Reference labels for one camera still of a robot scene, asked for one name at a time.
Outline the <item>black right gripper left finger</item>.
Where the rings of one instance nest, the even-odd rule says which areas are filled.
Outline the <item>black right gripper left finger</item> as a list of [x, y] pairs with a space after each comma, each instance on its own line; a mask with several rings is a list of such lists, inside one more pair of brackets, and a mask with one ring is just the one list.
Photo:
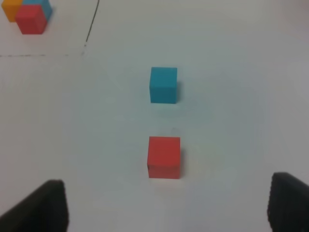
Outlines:
[[66, 232], [69, 221], [65, 183], [48, 180], [0, 217], [0, 230]]

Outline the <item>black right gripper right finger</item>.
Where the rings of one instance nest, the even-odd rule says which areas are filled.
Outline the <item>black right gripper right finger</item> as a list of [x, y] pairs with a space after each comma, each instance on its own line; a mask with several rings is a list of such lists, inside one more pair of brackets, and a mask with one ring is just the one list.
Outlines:
[[309, 186], [289, 173], [274, 173], [267, 218], [273, 232], [307, 232]]

